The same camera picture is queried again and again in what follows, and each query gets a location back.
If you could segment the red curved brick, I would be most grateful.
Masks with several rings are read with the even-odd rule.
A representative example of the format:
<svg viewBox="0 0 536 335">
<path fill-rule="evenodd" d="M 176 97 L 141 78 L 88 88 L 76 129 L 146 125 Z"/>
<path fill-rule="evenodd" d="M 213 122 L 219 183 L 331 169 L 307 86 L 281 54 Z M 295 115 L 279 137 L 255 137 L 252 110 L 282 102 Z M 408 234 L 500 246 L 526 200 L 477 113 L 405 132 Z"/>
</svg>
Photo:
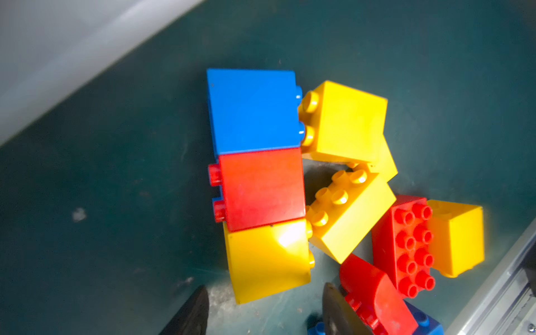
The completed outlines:
<svg viewBox="0 0 536 335">
<path fill-rule="evenodd" d="M 413 334 L 418 328 L 389 276 L 354 254 L 342 263 L 339 278 L 346 302 L 374 334 Z"/>
</svg>

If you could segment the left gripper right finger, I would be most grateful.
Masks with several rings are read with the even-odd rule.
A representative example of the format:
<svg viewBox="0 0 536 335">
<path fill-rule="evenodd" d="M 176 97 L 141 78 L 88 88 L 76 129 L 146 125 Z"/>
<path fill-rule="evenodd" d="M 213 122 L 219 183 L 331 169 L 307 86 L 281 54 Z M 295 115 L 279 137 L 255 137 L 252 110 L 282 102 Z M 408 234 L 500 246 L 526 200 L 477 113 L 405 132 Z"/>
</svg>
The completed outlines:
<svg viewBox="0 0 536 335">
<path fill-rule="evenodd" d="M 322 317 L 325 333 L 341 335 L 372 335 L 371 329 L 346 302 L 345 297 L 332 283 L 326 283 L 322 294 Z"/>
</svg>

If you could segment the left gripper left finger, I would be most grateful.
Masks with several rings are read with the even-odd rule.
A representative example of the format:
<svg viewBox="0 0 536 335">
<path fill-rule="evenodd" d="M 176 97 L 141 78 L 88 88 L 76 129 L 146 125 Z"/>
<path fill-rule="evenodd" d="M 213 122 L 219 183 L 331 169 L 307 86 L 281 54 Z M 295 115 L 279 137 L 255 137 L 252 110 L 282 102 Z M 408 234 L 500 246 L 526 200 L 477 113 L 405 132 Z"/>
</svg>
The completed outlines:
<svg viewBox="0 0 536 335">
<path fill-rule="evenodd" d="M 159 334 L 206 335 L 208 319 L 208 291 L 199 286 Z"/>
</svg>

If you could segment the yellow brick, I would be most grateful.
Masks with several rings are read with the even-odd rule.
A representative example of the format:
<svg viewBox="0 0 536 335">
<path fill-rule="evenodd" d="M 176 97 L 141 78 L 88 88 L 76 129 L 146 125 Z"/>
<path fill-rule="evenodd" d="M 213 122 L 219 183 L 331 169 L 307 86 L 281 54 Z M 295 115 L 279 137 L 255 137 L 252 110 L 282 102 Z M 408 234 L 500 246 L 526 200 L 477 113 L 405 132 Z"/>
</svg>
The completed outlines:
<svg viewBox="0 0 536 335">
<path fill-rule="evenodd" d="M 347 166 L 352 171 L 366 170 L 368 173 L 379 174 L 380 178 L 385 182 L 389 182 L 398 174 L 398 170 L 385 137 L 382 137 L 382 140 L 380 141 L 380 149 L 376 161 L 355 161 L 347 163 Z"/>
<path fill-rule="evenodd" d="M 305 125 L 302 157 L 330 163 L 376 161 L 387 104 L 387 99 L 331 81 L 309 91 L 298 107 Z"/>
<path fill-rule="evenodd" d="M 237 304 L 246 304 L 311 282 L 315 258 L 305 219 L 230 232 L 223 224 L 230 280 Z"/>
<path fill-rule="evenodd" d="M 428 200 L 427 205 L 433 210 L 428 221 L 434 236 L 429 244 L 433 268 L 456 278 L 484 262 L 483 207 L 439 200 Z"/>
</svg>

